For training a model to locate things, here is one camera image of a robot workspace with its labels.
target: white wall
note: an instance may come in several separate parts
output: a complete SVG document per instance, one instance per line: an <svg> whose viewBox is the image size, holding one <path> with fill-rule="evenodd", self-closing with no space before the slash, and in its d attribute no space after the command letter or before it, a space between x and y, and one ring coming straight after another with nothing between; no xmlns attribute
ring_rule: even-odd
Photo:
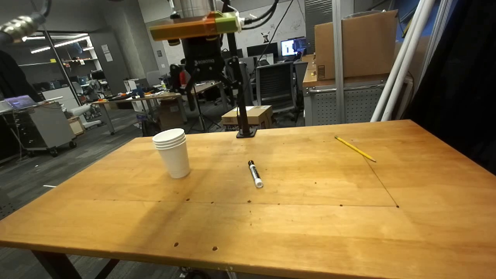
<svg viewBox="0 0 496 279"><path fill-rule="evenodd" d="M268 34L268 39L273 37L276 26L281 22L282 14L288 8L288 5L290 5L290 1L279 3L276 14L264 26L236 34L237 46L243 48L243 54L246 54L246 46L264 43L264 37L260 32ZM240 15L242 17L248 17L250 14L260 15L268 8L270 8L270 5L257 8L257 9L242 11ZM287 12L282 23L279 25L279 29L277 29L273 42L281 42L281 40L285 40L290 37L305 36L305 14L304 14L305 11L304 9L305 9L304 0L293 1L290 11Z"/></svg>
<svg viewBox="0 0 496 279"><path fill-rule="evenodd" d="M143 20L147 25L147 37L153 48L155 63L161 74L169 73L171 63L178 63L172 60L171 57L183 56L183 48L169 48L167 42L163 40L153 40L149 26L152 26L155 22L164 20L171 17L171 6L167 0L138 0L140 9L143 14Z"/></svg>
<svg viewBox="0 0 496 279"><path fill-rule="evenodd" d="M127 60L130 77L146 77L157 71L153 49L136 0L99 1L105 22L115 31Z"/></svg>

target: wooden table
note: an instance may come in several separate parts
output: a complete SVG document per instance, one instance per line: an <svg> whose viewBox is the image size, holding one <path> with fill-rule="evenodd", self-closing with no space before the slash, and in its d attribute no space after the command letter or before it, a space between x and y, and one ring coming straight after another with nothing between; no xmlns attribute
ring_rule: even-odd
<svg viewBox="0 0 496 279"><path fill-rule="evenodd" d="M287 277L496 273L494 175L411 121L188 135L188 149L192 172L172 180L150 138L130 141L2 220L0 245L59 268L70 253Z"/></svg>

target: box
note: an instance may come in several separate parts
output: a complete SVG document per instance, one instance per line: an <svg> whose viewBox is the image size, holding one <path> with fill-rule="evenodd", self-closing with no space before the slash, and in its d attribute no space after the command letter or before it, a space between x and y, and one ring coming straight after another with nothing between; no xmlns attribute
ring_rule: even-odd
<svg viewBox="0 0 496 279"><path fill-rule="evenodd" d="M344 18L343 74L344 77L388 74L395 56L397 11ZM333 25L315 25L318 79L335 79Z"/></svg>
<svg viewBox="0 0 496 279"><path fill-rule="evenodd" d="M71 116L67 119L68 125L71 127L73 133L78 136L84 132L84 125L81 124L81 119L76 116Z"/></svg>
<svg viewBox="0 0 496 279"><path fill-rule="evenodd" d="M270 105L246 107L248 125L259 125L260 129L271 127L273 108ZM222 116L222 124L228 129L237 125L237 108L226 111Z"/></svg>

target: cabinet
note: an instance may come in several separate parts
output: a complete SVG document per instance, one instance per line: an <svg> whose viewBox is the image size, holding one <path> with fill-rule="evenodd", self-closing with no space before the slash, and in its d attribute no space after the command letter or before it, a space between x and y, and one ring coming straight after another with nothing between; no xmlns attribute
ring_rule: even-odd
<svg viewBox="0 0 496 279"><path fill-rule="evenodd" d="M57 147L74 147L74 133L62 113L60 104L45 104L34 108L17 110L12 121L25 150L50 150L57 155Z"/></svg>

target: computer monitor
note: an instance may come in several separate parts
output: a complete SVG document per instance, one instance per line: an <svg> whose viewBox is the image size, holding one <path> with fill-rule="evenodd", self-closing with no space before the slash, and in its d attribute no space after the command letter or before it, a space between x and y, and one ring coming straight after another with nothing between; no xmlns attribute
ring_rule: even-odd
<svg viewBox="0 0 496 279"><path fill-rule="evenodd" d="M281 56L282 57L298 56L298 51L295 48L295 40L282 40L281 42Z"/></svg>
<svg viewBox="0 0 496 279"><path fill-rule="evenodd" d="M279 49L277 43L265 43L265 45L253 45L246 46L248 56L256 56L257 60L265 59L271 63L277 62L279 59Z"/></svg>
<svg viewBox="0 0 496 279"><path fill-rule="evenodd" d="M34 102L28 94L14 96L14 98L6 98L5 101L6 101L14 110L29 108L29 107L34 107L34 105L36 105L36 102Z"/></svg>
<svg viewBox="0 0 496 279"><path fill-rule="evenodd" d="M284 60L301 57L307 51L307 39L305 37L291 37L281 42L281 57Z"/></svg>
<svg viewBox="0 0 496 279"><path fill-rule="evenodd" d="M105 73L102 70L91 71L91 79L105 79Z"/></svg>

